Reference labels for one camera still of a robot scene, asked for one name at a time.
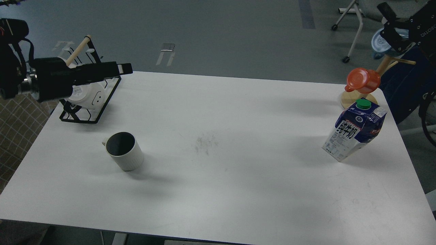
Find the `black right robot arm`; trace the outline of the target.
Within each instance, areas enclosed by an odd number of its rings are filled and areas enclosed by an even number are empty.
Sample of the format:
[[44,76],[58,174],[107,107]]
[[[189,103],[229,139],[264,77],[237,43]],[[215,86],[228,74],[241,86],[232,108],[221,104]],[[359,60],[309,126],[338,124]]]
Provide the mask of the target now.
[[434,0],[428,0],[421,9],[408,18],[399,18],[388,2],[378,4],[377,9],[386,19],[380,35],[395,52],[405,54],[415,45],[431,63],[435,63]]

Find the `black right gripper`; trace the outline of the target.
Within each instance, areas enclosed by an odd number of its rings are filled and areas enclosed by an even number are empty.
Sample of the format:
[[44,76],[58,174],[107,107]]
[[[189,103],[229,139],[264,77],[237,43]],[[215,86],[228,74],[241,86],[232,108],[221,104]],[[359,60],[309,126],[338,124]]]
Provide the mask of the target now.
[[[419,47],[428,60],[435,60],[436,6],[424,5],[414,14],[414,2],[381,2],[377,9],[387,22],[398,26],[384,26],[380,35],[396,53],[406,53]],[[407,33],[401,36],[397,31]]]

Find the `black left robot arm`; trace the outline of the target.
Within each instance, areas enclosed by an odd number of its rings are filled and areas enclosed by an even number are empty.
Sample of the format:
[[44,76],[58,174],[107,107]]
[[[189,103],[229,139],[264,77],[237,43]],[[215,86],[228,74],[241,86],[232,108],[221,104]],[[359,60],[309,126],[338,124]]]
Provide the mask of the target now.
[[59,57],[34,58],[34,45],[25,61],[20,41],[28,41],[28,24],[19,19],[1,19],[0,83],[1,98],[13,99],[30,93],[37,102],[65,99],[73,87],[132,74],[130,63],[97,62],[70,68]]

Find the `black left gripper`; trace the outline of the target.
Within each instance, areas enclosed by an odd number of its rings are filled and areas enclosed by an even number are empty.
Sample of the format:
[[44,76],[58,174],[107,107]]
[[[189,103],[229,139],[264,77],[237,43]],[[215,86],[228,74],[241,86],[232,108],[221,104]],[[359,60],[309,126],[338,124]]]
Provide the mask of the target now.
[[37,58],[29,61],[29,65],[35,75],[31,95],[37,102],[69,98],[74,85],[101,82],[133,73],[130,63],[101,62],[70,68],[59,57]]

